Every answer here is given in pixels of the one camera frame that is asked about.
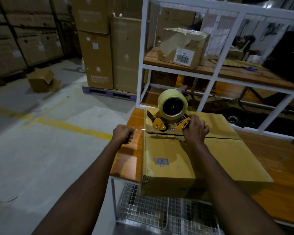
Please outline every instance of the wooden tabletop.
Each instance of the wooden tabletop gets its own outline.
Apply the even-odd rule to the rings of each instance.
[[[203,62],[203,66],[199,66],[196,69],[189,68],[186,66],[168,63],[158,60],[159,47],[154,47],[148,52],[144,58],[144,64],[149,64],[158,67],[171,68],[176,70],[182,70],[187,72],[200,73],[205,75],[213,75],[215,64],[206,60]],[[282,77],[274,74],[271,71],[260,71],[255,72],[247,71],[244,68],[226,67],[223,66],[219,72],[219,77],[234,79],[244,82],[250,82],[255,84],[261,84],[265,86],[279,87],[289,90],[294,90],[294,84],[290,81],[283,79]]]
[[[140,183],[144,110],[134,109],[127,125],[137,129],[134,140],[118,151],[110,175]],[[273,218],[294,224],[294,145],[287,140],[236,132],[274,181],[268,189],[252,197]]]

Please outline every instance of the person's left arm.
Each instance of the person's left arm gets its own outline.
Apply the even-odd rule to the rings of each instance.
[[[32,233],[91,234],[105,198],[115,155],[133,139],[134,129],[118,125],[112,140],[89,168],[64,192]]]

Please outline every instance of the purple pallet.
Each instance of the purple pallet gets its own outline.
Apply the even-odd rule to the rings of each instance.
[[[105,90],[105,89],[100,89],[100,88],[95,88],[95,87],[86,87],[83,86],[83,93],[85,94],[93,94],[93,95],[102,95],[102,96],[107,96],[111,98],[118,98],[118,99],[124,99],[132,102],[136,102],[136,95],[132,94],[126,94],[123,92],[115,92],[115,91],[110,91],[110,90]]]

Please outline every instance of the person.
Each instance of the person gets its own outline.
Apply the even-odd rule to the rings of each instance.
[[[190,115],[184,138],[204,173],[210,199],[225,234],[284,234],[267,212],[245,194],[225,172],[204,143],[209,126]],[[133,139],[134,129],[118,125],[111,141],[89,168],[64,192],[33,235],[91,234],[96,224],[115,155]]]

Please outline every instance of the fist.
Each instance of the fist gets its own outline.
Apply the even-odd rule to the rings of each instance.
[[[129,144],[134,136],[134,128],[119,124],[114,130],[112,140],[120,144]]]
[[[205,136],[209,133],[209,126],[197,115],[189,115],[191,122],[189,127],[183,130],[184,138],[191,146],[203,144]]]

